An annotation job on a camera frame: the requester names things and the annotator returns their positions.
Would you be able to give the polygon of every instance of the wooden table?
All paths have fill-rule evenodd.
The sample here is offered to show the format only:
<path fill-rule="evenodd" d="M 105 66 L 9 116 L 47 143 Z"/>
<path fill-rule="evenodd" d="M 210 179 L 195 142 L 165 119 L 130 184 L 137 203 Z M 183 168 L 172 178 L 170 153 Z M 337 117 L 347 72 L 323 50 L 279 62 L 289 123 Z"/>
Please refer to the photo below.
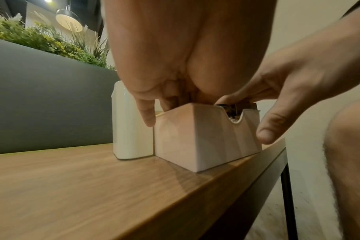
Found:
<path fill-rule="evenodd" d="M 0 239 L 243 239 L 281 176 L 297 238 L 285 141 L 202 173 L 112 145 L 0 155 Z"/>

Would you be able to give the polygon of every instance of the table leg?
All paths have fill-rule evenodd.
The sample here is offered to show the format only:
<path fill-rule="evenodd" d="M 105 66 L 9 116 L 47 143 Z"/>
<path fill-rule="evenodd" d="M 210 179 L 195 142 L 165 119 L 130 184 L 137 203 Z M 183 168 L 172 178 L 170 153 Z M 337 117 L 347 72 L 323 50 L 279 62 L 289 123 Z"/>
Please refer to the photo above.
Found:
<path fill-rule="evenodd" d="M 282 180 L 283 201 L 284 201 L 284 209 L 286 212 L 288 239 L 297 240 L 298 237 L 297 237 L 297 228 L 296 228 L 295 209 L 294 209 L 294 201 L 292 198 L 290 169 L 288 164 L 285 166 L 280 178 Z"/>

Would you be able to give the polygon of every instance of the gray partition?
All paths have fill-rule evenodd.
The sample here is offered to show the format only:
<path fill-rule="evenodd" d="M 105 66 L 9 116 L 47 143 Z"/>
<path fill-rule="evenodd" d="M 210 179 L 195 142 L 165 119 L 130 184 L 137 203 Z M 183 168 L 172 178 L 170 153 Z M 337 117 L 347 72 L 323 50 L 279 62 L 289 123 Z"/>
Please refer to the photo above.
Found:
<path fill-rule="evenodd" d="M 0 153 L 111 143 L 115 71 L 0 40 Z"/>

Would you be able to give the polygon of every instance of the person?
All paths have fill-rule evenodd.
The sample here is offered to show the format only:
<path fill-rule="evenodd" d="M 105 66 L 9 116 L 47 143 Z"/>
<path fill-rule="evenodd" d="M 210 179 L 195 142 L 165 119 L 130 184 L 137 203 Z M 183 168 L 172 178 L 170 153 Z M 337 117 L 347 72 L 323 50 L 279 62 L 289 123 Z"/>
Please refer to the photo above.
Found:
<path fill-rule="evenodd" d="M 106 19 L 117 23 L 108 28 L 116 67 L 148 126 L 155 98 L 165 110 L 277 99 L 257 130 L 271 144 L 309 107 L 360 84 L 360 8 L 260 64 L 276 1 L 137 2 L 110 0 Z M 324 145 L 343 235 L 360 239 L 360 101 L 334 117 Z"/>

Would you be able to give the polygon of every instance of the black sleeve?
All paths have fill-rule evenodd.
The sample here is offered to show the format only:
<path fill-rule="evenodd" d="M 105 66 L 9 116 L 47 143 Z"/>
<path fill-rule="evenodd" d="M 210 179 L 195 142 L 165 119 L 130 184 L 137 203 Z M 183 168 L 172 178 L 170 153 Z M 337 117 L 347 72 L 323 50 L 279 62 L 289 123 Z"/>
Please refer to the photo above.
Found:
<path fill-rule="evenodd" d="M 360 0 L 356 4 L 354 4 L 354 6 L 352 6 L 342 17 L 348 15 L 349 13 L 351 13 L 352 11 L 354 11 L 359 7 L 360 7 Z"/>

